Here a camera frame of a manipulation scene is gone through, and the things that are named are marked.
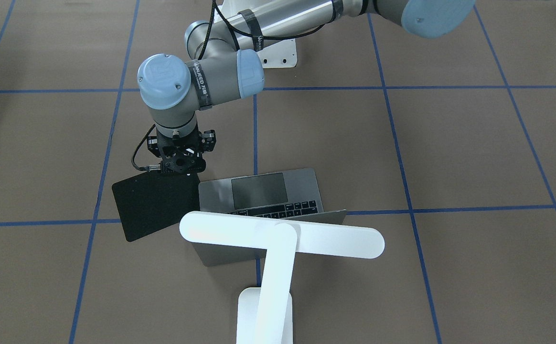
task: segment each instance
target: white stand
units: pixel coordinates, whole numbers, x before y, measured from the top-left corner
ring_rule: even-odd
[[[385,248],[372,228],[199,211],[180,220],[180,234],[202,244],[267,249],[263,285],[238,299],[236,344],[292,344],[295,252],[373,259]]]
[[[272,0],[224,0],[223,5],[219,5],[221,13],[226,18],[238,14],[243,9],[253,9],[266,4]],[[214,22],[221,20],[219,15],[215,15]],[[263,68],[292,68],[297,65],[297,46],[294,39],[282,41],[257,52]]]

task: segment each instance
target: keyboard key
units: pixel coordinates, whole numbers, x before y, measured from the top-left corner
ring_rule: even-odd
[[[257,209],[249,209],[249,215],[263,215],[263,214],[271,214],[271,213],[278,213],[284,211],[284,204],[280,205],[271,205],[269,207],[257,208]]]
[[[318,213],[318,209],[317,209],[317,208],[308,208],[308,209],[302,209],[302,210],[301,210],[301,214],[302,214],[302,215],[315,214],[315,213]]]

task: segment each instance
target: laptop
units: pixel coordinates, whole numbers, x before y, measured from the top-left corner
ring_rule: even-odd
[[[316,174],[312,168],[256,176],[218,179],[199,184],[200,210],[242,216],[341,225],[348,213],[323,211]],[[199,244],[193,248],[205,266],[264,258],[254,248]]]

